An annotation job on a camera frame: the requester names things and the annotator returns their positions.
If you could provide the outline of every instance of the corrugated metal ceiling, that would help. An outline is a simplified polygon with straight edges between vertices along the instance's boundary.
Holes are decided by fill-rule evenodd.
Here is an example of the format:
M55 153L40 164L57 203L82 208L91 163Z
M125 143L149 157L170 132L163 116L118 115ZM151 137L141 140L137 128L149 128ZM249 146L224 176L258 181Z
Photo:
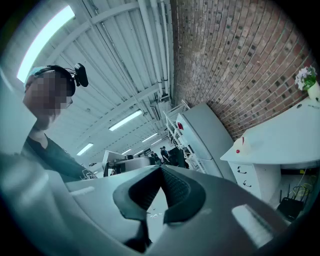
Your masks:
M169 0L165 3L172 53L171 7ZM93 143L90 150L77 158L80 163L102 161L105 149L118 153L132 149L134 154L146 147L141 143L146 137L160 133L148 142L150 144L163 137L166 134L164 121L156 121L150 113L149 107L156 100L159 87L135 0L47 0L39 4L16 31L1 60L1 67L17 94L24 95L23 84L16 74L28 47L49 19L66 5L71 6L75 18L50 39L34 67L56 64L73 69L74 64L81 63L85 66L89 86L77 87L73 104L46 132L48 137L72 156L88 143ZM157 42L150 5L148 12ZM156 46L160 60L158 44ZM173 54L170 54L170 81L173 84L171 56ZM110 126L139 109L144 115L109 131Z

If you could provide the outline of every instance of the brick wall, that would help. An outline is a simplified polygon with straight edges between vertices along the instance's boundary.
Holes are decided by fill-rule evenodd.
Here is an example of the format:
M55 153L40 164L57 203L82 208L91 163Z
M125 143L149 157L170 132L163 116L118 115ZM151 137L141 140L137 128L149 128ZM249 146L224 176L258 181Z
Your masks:
M171 0L174 103L206 102L233 140L308 96L318 66L295 24L268 0Z

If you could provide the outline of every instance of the white table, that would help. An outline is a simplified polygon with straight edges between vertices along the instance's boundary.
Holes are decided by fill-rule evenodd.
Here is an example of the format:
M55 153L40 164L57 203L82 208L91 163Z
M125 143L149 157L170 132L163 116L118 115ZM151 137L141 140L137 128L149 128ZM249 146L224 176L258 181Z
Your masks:
M268 202L281 181L280 165L320 160L320 103L306 98L242 136L251 152L237 154L232 147L220 159L239 186Z

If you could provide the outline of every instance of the headset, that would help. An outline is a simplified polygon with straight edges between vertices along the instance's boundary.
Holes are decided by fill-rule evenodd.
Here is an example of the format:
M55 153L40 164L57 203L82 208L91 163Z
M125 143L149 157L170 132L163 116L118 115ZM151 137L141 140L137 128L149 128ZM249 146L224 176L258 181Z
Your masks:
M63 68L59 65L48 65L45 68L34 73L34 75L38 76L38 75L40 75L44 72L47 72L47 71L57 71L57 72L63 74L71 85L72 95L75 94L76 86L77 87L79 87L79 86L87 87L89 84L87 73L86 73L86 68L80 63L75 64L74 69Z

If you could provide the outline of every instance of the metal rack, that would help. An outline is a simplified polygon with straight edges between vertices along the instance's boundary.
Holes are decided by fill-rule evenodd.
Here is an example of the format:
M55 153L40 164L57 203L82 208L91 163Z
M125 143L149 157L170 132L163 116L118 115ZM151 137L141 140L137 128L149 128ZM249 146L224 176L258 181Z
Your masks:
M179 128L176 125L177 118L175 114L178 115L178 113L185 112L189 109L190 107L188 106L188 104L184 100L182 100L181 104L172 108L167 113L163 111L166 119L168 137L170 138L172 136L176 146L180 150L183 150L184 157L189 163L191 169L205 174L206 173L205 169L203 168L200 161L198 160L198 157L193 153L188 143L184 142L183 134L180 132Z

